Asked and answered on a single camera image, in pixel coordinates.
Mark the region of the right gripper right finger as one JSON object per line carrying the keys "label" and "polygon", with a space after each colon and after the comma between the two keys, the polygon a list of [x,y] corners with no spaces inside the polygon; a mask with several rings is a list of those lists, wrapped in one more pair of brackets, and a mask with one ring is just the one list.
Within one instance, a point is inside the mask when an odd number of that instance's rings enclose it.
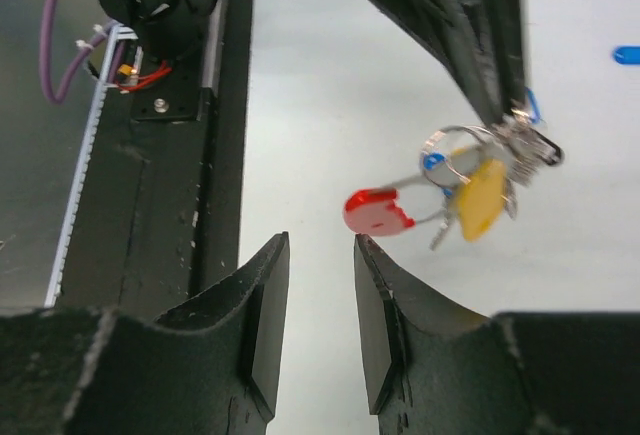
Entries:
{"label": "right gripper right finger", "polygon": [[368,405],[383,434],[635,434],[634,312],[480,315],[354,241]]}

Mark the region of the blue frame tag key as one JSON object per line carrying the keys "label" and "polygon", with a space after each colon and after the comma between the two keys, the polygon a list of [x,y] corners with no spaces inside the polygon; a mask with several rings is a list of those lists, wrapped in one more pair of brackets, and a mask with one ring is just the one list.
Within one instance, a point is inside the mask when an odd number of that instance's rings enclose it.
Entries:
{"label": "blue frame tag key", "polygon": [[525,88],[526,100],[529,107],[531,122],[539,125],[543,121],[543,117],[533,90],[530,87]]}

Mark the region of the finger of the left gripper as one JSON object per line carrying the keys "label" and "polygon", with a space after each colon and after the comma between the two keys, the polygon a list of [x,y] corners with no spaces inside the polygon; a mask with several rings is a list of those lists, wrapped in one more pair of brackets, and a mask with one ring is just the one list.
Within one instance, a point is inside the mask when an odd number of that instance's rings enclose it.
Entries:
{"label": "finger of the left gripper", "polygon": [[368,0],[449,72],[486,126],[502,120],[483,0]]}
{"label": "finger of the left gripper", "polygon": [[497,66],[501,111],[522,108],[526,96],[526,53],[522,0],[482,0]]}

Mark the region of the red handled keyring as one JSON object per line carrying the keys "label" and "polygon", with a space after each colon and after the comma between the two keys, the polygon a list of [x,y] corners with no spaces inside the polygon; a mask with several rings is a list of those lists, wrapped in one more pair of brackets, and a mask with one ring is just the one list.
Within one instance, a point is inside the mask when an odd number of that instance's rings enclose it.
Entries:
{"label": "red handled keyring", "polygon": [[[342,216],[354,233],[370,237],[397,236],[420,224],[442,219],[443,209],[452,192],[489,159],[506,163],[507,176],[519,206],[515,187],[527,186],[543,166],[554,167],[564,161],[559,145],[528,124],[487,129],[480,126],[448,126],[435,132],[424,144],[420,171],[387,185],[354,192],[344,203]],[[398,204],[403,189],[431,185],[443,194],[442,207],[435,213],[416,219]]]}

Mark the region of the yellow tag key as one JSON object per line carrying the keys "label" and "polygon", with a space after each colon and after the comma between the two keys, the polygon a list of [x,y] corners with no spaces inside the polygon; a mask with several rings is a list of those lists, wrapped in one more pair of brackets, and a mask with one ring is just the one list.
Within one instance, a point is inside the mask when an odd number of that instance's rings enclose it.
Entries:
{"label": "yellow tag key", "polygon": [[442,222],[430,243],[431,250],[441,245],[455,222],[460,226],[462,238],[475,242],[492,228],[503,212],[511,217],[517,214],[517,200],[507,172],[505,162],[486,160],[452,192],[436,215]]}

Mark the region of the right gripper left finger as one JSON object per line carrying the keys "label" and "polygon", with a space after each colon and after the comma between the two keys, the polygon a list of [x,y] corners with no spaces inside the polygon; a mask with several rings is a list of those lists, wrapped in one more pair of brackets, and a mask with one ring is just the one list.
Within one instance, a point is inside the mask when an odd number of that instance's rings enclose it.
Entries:
{"label": "right gripper left finger", "polygon": [[5,434],[262,434],[274,418],[287,233],[146,322],[115,308],[1,314]]}

